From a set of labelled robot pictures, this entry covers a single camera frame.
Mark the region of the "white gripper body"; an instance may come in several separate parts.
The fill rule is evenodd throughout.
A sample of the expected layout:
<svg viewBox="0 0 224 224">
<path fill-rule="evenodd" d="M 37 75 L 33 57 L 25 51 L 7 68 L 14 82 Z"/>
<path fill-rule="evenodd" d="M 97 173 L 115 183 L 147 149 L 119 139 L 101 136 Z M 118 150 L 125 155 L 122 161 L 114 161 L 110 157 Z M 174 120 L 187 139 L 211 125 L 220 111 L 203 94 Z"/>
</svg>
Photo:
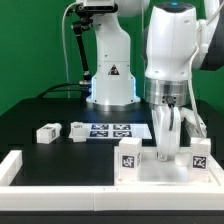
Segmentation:
<svg viewBox="0 0 224 224">
<path fill-rule="evenodd" d="M 157 152 L 175 156 L 180 148 L 181 122 L 186 118 L 195 125 L 194 113 L 185 107 L 170 108 L 168 105 L 156 106 L 152 110 L 152 119 Z"/>
</svg>

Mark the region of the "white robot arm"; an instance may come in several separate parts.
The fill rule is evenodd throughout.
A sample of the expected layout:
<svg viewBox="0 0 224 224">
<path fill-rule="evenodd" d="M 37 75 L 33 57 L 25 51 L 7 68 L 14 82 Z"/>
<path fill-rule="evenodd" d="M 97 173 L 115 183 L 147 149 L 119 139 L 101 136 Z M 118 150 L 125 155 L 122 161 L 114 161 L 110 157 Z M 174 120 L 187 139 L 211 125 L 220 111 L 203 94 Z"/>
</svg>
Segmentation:
<svg viewBox="0 0 224 224">
<path fill-rule="evenodd" d="M 73 30 L 80 35 L 93 28 L 97 40 L 97 72 L 91 75 L 87 103 L 105 111 L 126 109 L 140 102 L 130 72 L 130 37 L 121 29 L 119 17 L 143 13 L 150 0 L 77 0 L 80 17 Z M 162 2 L 153 7 L 145 33 L 146 70 L 144 98 L 152 107 L 157 158 L 165 161 L 180 148 L 183 106 L 194 99 L 192 70 L 203 69 L 211 45 L 221 27 L 223 0 L 204 0 L 206 18 L 196 18 L 193 5 Z"/>
</svg>

